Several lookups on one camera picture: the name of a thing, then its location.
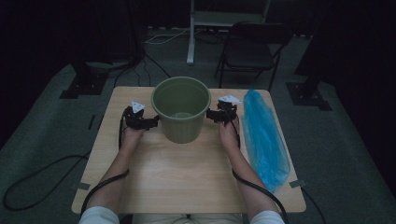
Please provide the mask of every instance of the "person's right hand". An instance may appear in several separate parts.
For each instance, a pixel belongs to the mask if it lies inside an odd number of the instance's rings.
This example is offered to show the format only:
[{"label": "person's right hand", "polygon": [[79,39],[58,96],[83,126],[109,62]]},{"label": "person's right hand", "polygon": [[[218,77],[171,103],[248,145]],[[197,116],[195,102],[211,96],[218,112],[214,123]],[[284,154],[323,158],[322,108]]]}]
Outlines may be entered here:
[{"label": "person's right hand", "polygon": [[[239,132],[239,118],[233,120],[233,125],[236,130]],[[223,122],[219,122],[219,137],[220,142],[225,149],[238,148],[238,141],[236,139],[237,133],[233,128],[231,122],[228,122],[224,125]]]}]

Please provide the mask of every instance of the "dark background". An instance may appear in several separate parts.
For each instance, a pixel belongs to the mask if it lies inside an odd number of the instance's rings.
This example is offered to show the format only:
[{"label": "dark background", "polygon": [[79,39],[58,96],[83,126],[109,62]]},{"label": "dark background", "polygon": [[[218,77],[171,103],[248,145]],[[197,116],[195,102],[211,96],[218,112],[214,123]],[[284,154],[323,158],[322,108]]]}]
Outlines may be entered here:
[{"label": "dark background", "polygon": [[[201,10],[261,12],[262,1],[196,1]],[[136,27],[188,27],[190,1],[130,1]],[[124,1],[0,2],[1,147],[50,79],[72,60],[131,60],[142,36],[128,29]],[[336,88],[348,115],[393,194],[396,194],[395,3],[273,0],[268,21],[314,35],[296,74]]]}]

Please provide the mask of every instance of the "plastic bucket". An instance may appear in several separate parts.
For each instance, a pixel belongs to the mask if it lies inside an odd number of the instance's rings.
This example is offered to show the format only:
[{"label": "plastic bucket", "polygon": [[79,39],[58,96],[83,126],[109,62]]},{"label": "plastic bucket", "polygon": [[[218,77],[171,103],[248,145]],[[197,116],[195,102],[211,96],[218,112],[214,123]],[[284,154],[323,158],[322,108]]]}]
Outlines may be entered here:
[{"label": "plastic bucket", "polygon": [[189,143],[201,132],[210,91],[192,77],[172,77],[158,84],[151,104],[160,116],[164,135],[175,143]]}]

